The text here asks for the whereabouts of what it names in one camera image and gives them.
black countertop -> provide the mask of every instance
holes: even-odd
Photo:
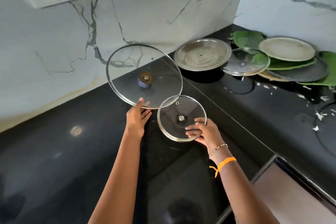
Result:
[[[232,25],[211,37],[226,40],[238,29]],[[270,147],[333,195],[334,116],[328,111],[320,124],[314,111],[329,103],[318,103],[317,95],[334,97],[325,87],[305,90],[292,83],[274,89],[257,76],[241,81],[224,75],[212,83],[184,79],[182,93],[202,104],[249,179],[272,157]],[[314,103],[307,107],[297,93],[314,96]],[[1,133],[0,223],[87,223],[112,169],[129,108],[105,84]],[[184,197],[213,223],[228,201],[209,164],[202,145],[168,140],[154,112],[141,143],[135,222],[157,223],[169,204]]]

bracelet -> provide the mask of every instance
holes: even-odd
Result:
[[[209,159],[211,159],[211,156],[215,153],[215,151],[218,150],[218,149],[219,149],[220,147],[222,147],[222,146],[226,146],[227,148],[229,148],[228,145],[227,145],[226,143],[223,143],[222,145],[217,146],[216,149],[214,149],[214,150],[212,151],[212,153],[209,155]]]
[[[210,168],[213,168],[214,170],[216,170],[215,178],[217,177],[218,172],[222,169],[222,167],[224,167],[225,164],[227,164],[227,163],[229,163],[231,161],[237,161],[237,160],[236,160],[235,157],[229,157],[229,158],[224,159],[221,163],[219,163],[219,165],[217,166],[217,168],[210,166]]]

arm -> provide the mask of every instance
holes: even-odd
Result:
[[[195,125],[188,126],[186,134],[190,137],[202,132],[196,141],[207,146],[210,154],[217,146],[224,143],[221,134],[212,120],[207,120],[207,125],[202,118],[195,119]],[[224,159],[232,157],[225,146],[219,148],[211,159],[219,165]],[[252,185],[245,176],[237,161],[227,163],[220,170],[220,177],[230,201],[235,218],[239,224],[279,224],[268,207],[255,194]]]
[[[131,224],[137,191],[140,142],[151,111],[143,99],[127,112],[126,128],[110,177],[88,224]]]

marble backsplash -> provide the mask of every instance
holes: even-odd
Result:
[[[336,0],[241,0],[234,23],[336,52]]]
[[[44,9],[25,0],[0,4],[3,131],[106,83],[106,60],[117,48],[146,43],[172,52],[231,24],[239,0],[77,0]],[[149,62],[129,56],[116,65],[136,68],[140,59]]]

orange wristband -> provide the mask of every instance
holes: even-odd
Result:
[[[219,163],[219,165],[217,166],[217,168],[209,166],[210,168],[213,168],[214,170],[216,170],[215,178],[217,177],[218,172],[222,169],[222,167],[224,167],[225,164],[227,164],[227,163],[229,163],[231,161],[237,161],[237,160],[234,157],[229,157],[229,158],[224,159],[221,163]]]

